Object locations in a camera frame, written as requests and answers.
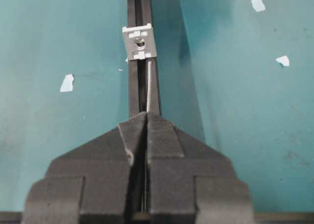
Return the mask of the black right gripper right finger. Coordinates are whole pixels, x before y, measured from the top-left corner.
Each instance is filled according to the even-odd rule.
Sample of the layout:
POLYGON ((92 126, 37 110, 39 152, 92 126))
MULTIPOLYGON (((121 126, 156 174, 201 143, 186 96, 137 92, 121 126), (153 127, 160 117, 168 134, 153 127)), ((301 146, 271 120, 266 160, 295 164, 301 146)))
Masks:
POLYGON ((149 213, 153 224, 253 224, 248 185, 231 160, 149 112, 149 213))

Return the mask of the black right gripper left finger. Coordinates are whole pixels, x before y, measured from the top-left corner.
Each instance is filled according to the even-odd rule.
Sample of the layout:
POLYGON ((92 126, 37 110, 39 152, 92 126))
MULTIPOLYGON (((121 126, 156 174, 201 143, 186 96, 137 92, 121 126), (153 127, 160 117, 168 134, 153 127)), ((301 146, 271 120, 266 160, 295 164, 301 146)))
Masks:
POLYGON ((146 119, 141 112, 55 158, 28 193, 23 223, 126 223, 146 119))

